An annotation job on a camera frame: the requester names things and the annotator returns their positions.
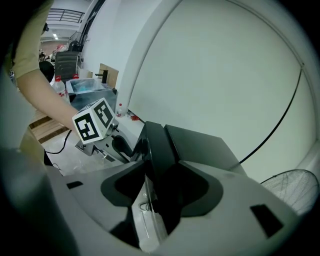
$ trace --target electric fan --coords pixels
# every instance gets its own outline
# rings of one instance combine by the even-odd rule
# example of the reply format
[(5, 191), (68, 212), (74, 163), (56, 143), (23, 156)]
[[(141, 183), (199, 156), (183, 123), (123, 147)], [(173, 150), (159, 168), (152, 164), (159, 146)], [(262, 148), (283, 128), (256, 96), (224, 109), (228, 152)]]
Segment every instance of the electric fan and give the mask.
[(279, 173), (261, 184), (292, 207), (298, 215), (311, 210), (319, 195), (317, 177), (304, 169)]

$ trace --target black wire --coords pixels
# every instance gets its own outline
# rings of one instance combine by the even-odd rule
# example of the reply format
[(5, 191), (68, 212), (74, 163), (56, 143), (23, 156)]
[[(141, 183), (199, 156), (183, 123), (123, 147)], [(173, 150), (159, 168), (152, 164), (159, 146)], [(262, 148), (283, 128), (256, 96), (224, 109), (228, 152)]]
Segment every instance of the black wire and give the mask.
[(72, 132), (72, 130), (70, 130), (68, 132), (68, 134), (66, 135), (65, 139), (64, 139), (64, 143), (63, 143), (63, 147), (61, 148), (61, 150), (59, 152), (48, 152), (48, 151), (45, 151), (47, 154), (53, 154), (53, 155), (56, 155), (56, 154), (60, 154), (62, 152), (62, 150), (65, 149), (65, 146), (66, 146), (66, 143), (67, 143), (67, 139), (70, 135), (70, 133)]
[(298, 89), (298, 85), (299, 85), (299, 82), (300, 82), (300, 78), (301, 78), (301, 74), (302, 74), (302, 71), (303, 71), (303, 66), (301, 67), (300, 69), (300, 74), (299, 74), (299, 77), (298, 77), (298, 82), (296, 83), (296, 86), (295, 86), (295, 90), (294, 90), (294, 93), (292, 95), (292, 98), (290, 100), (290, 103), (288, 105), (288, 107), (286, 108), (284, 114), (282, 115), (281, 119), (279, 120), (279, 122), (276, 124), (276, 126), (273, 128), (273, 130), (270, 132), (270, 134), (264, 139), (264, 141), (262, 141), (262, 143), (260, 143), (259, 146), (257, 146), (250, 154), (248, 154), (244, 159), (242, 159), (239, 164), (237, 164), (236, 166), (238, 165), (241, 165), (244, 161), (246, 161), (249, 157), (251, 157), (254, 153), (256, 153), (266, 142), (267, 140), (269, 140), (269, 138), (272, 136), (272, 134), (274, 134), (274, 132), (276, 131), (276, 129), (279, 127), (279, 125), (281, 124), (282, 120), (285, 118), (294, 98), (295, 98), (295, 95), (296, 95), (296, 92), (297, 92), (297, 89)]

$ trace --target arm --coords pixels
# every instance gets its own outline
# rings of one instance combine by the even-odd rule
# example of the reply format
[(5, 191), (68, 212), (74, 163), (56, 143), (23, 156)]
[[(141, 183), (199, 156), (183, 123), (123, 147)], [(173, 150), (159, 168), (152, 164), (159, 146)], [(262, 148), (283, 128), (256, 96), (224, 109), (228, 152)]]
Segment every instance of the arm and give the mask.
[(72, 117), (78, 111), (55, 92), (39, 69), (20, 76), (17, 85), (36, 109), (75, 131)]
[(51, 87), (39, 69), (40, 37), (53, 0), (47, 0), (26, 24), (13, 60), (13, 71), (21, 93), (36, 109), (74, 130), (72, 117), (78, 112)]

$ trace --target white curved panel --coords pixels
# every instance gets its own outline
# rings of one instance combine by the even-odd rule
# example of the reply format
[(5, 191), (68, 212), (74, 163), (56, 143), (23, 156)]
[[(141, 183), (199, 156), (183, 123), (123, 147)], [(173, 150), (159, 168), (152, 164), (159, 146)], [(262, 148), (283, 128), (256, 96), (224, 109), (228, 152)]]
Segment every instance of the white curved panel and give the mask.
[(228, 0), (236, 2), (263, 17), (279, 31), (296, 52), (300, 63), (304, 63), (315, 108), (317, 138), (320, 134), (320, 59), (308, 35), (296, 18), (277, 0)]
[(121, 89), (118, 90), (117, 105), (121, 103), (124, 112), (128, 111), (131, 94), (150, 45), (168, 16), (181, 2), (181, 0), (159, 1), (160, 3), (145, 21), (143, 28), (136, 38), (123, 70), (121, 82), (118, 82)]
[(295, 169), (316, 142), (316, 116), (312, 95), (304, 73), (294, 100), (278, 129), (243, 164), (246, 174), (263, 182)]
[(241, 160), (283, 115), (300, 66), (261, 19), (226, 1), (184, 0), (155, 37), (129, 109), (224, 139)]

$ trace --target white cube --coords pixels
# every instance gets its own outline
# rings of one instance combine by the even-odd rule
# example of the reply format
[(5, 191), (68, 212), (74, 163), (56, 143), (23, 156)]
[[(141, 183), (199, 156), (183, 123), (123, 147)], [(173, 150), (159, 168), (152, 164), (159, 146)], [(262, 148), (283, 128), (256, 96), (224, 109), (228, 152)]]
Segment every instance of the white cube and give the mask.
[(102, 140), (115, 118), (115, 113), (105, 98), (98, 99), (81, 109), (73, 124), (83, 144)]

